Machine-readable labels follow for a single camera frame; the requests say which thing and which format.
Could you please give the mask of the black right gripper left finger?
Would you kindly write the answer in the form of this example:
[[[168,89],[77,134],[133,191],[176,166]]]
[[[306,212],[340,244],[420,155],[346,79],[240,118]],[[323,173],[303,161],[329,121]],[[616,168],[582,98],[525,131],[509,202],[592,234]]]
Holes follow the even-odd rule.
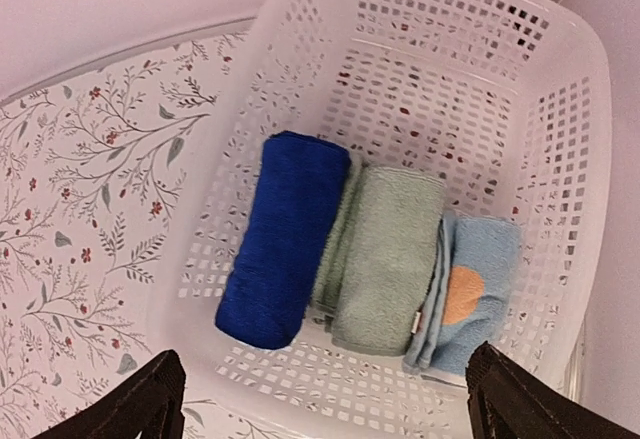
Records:
[[[174,350],[157,354],[102,399],[39,434],[55,438],[180,438],[185,370]]]

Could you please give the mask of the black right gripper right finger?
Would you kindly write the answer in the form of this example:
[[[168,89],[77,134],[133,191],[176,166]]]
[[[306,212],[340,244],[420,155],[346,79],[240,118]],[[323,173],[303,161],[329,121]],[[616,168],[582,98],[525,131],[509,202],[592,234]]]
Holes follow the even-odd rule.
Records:
[[[635,433],[557,393],[485,342],[466,368],[474,438],[629,438]]]

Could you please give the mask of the blue patterned towel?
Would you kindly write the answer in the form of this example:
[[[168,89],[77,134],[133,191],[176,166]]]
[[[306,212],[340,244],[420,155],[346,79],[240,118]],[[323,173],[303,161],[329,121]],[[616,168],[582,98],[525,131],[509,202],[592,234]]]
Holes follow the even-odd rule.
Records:
[[[504,219],[443,214],[436,263],[403,370],[461,383],[474,350],[502,323],[520,254],[520,228]]]

